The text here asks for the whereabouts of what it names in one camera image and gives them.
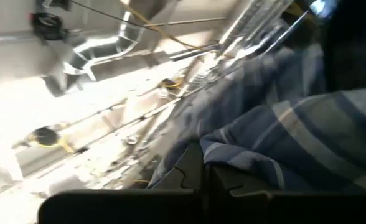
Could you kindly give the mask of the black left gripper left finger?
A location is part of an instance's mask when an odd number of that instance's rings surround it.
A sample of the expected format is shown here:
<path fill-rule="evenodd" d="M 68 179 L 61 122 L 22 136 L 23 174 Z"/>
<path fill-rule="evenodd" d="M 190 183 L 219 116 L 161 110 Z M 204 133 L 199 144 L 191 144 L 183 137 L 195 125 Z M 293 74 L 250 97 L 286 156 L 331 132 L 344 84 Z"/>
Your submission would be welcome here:
<path fill-rule="evenodd" d="M 203 169 L 204 164 L 201 147 L 199 143 L 192 142 L 171 166 L 171 169 L 159 181 L 150 186 L 150 188 L 200 190 Z"/>

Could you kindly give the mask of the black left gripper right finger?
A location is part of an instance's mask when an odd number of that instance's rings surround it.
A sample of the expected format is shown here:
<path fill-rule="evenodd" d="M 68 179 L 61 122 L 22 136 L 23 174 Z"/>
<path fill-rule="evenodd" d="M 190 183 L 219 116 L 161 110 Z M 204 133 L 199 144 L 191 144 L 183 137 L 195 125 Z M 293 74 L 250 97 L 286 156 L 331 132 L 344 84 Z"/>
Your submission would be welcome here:
<path fill-rule="evenodd" d="M 219 164 L 209 165 L 208 222 L 267 223 L 267 191 L 273 187 L 254 175 Z"/>

